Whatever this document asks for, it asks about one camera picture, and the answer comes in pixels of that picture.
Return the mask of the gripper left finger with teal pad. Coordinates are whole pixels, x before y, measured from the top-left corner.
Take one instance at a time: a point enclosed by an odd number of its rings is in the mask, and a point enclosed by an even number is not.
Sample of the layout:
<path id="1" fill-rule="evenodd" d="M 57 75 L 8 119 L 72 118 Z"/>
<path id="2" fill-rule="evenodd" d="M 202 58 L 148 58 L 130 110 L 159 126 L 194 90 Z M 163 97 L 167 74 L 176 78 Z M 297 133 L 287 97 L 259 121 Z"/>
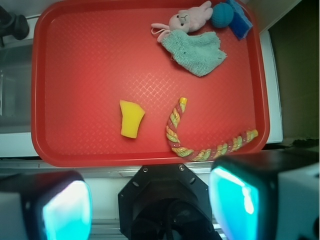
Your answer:
<path id="1" fill-rule="evenodd" d="M 77 171 L 0 179 L 2 240 L 87 240 L 92 217 L 91 190 Z"/>

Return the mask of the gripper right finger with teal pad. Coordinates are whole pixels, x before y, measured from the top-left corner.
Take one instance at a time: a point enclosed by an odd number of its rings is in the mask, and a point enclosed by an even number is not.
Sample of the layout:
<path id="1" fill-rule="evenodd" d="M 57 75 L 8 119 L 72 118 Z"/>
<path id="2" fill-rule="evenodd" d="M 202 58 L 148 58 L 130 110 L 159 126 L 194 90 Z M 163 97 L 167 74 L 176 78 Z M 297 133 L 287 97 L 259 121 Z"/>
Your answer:
<path id="1" fill-rule="evenodd" d="M 229 240 L 317 240 L 319 177 L 313 151 L 221 156 L 208 180 L 212 213 Z"/>

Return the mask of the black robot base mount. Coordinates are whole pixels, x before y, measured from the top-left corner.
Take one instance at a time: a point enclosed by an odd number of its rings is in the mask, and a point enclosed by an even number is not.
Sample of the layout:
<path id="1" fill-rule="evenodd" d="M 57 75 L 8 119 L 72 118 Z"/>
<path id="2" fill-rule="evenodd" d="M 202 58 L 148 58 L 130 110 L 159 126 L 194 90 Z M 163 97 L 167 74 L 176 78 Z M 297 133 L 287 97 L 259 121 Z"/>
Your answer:
<path id="1" fill-rule="evenodd" d="M 220 240 L 209 187 L 184 164 L 144 165 L 118 193 L 129 240 Z"/>

